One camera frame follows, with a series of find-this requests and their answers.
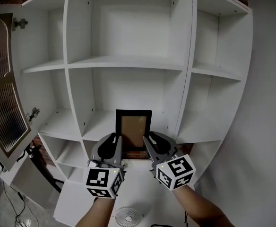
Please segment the white wall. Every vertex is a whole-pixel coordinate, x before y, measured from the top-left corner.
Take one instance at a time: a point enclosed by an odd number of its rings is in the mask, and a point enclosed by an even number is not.
[[[249,0],[254,40],[233,124],[200,179],[237,227],[276,227],[276,0]]]

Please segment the door hinge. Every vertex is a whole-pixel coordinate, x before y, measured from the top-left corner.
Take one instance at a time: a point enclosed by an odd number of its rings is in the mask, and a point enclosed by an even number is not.
[[[32,114],[30,115],[29,113],[26,114],[26,118],[28,119],[29,123],[32,124],[33,118],[36,118],[38,114],[40,113],[40,110],[34,107],[32,109]]]
[[[22,18],[20,21],[17,21],[17,18],[13,18],[12,20],[12,31],[15,31],[17,27],[20,27],[21,29],[25,28],[26,25],[29,24],[29,21],[25,18]]]

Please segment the forearm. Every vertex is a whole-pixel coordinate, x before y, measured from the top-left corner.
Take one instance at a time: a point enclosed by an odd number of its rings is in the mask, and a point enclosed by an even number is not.
[[[187,214],[197,224],[201,226],[233,226],[216,205],[195,193],[187,185],[174,190],[173,193]]]
[[[107,227],[114,204],[115,199],[97,199],[76,227]]]

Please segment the round fan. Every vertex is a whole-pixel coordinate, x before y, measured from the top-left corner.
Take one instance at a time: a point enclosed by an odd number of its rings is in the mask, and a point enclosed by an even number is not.
[[[134,208],[122,207],[117,210],[115,220],[123,227],[134,227],[141,221],[142,215]]]

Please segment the floor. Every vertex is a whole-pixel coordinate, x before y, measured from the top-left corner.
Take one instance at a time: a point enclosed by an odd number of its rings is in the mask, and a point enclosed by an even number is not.
[[[16,213],[20,213],[24,207],[24,202],[20,199],[17,192],[5,184],[5,189],[8,197],[11,199]],[[66,227],[66,225],[56,221],[53,218],[55,205],[48,210],[45,210],[32,202],[29,199],[26,199],[26,203],[31,211],[35,214],[39,221],[39,227]],[[24,212],[21,214],[21,221],[24,222],[28,227],[38,227],[35,217],[30,213],[28,207],[26,206]],[[0,185],[0,227],[13,227],[15,222],[15,212],[9,202],[8,198],[5,195],[3,189],[3,183]]]

